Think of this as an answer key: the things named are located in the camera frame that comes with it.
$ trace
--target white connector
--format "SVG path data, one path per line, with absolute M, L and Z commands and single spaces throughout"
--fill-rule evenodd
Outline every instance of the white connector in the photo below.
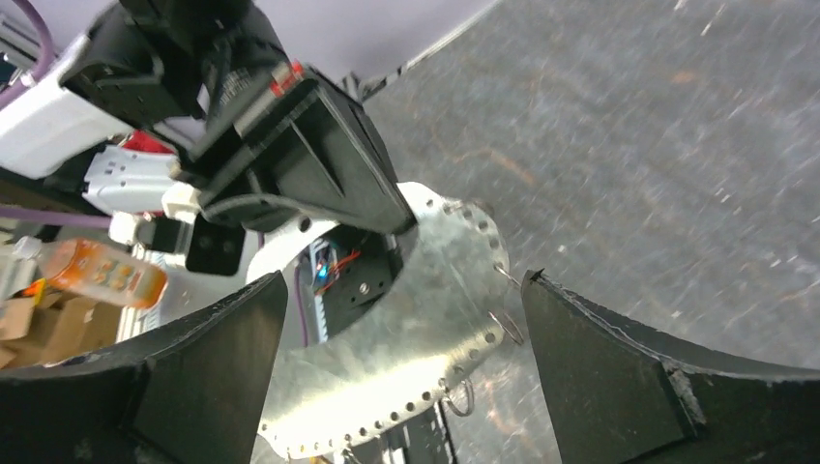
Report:
M 111 215 L 108 237 L 118 244 L 133 246 L 136 244 L 136 228 L 143 220 L 142 216 L 118 211 Z
M 189 184 L 174 183 L 162 196 L 162 210 L 169 218 L 193 224 L 199 213 L 199 190 Z

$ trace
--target aluminum bracket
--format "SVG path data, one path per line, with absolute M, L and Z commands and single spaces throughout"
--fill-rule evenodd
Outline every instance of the aluminum bracket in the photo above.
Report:
M 504 337 L 488 316 L 508 290 L 494 266 L 510 264 L 495 223 L 420 184 L 400 187 L 418 237 L 390 291 L 328 342 L 277 358 L 258 433 L 284 458 L 355 447 L 417 416 Z

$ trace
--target hole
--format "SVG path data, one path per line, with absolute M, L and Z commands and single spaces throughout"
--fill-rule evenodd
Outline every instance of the hole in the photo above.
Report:
M 303 217 L 302 220 L 299 221 L 299 231 L 300 232 L 308 232 L 310 229 L 311 222 L 310 217 Z

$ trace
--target speckled floor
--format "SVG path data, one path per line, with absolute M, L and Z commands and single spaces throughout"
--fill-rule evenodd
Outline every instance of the speckled floor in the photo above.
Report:
M 820 367 L 820 3 L 505 0 L 367 108 L 402 180 L 495 205 L 517 274 Z M 460 462 L 561 461 L 529 347 L 474 382 Z

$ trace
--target orange bottle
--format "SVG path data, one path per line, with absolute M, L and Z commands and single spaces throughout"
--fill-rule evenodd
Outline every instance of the orange bottle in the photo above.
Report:
M 23 237 L 14 255 L 36 260 L 49 285 L 112 305 L 151 307 L 168 282 L 157 266 L 87 239 L 44 244 Z

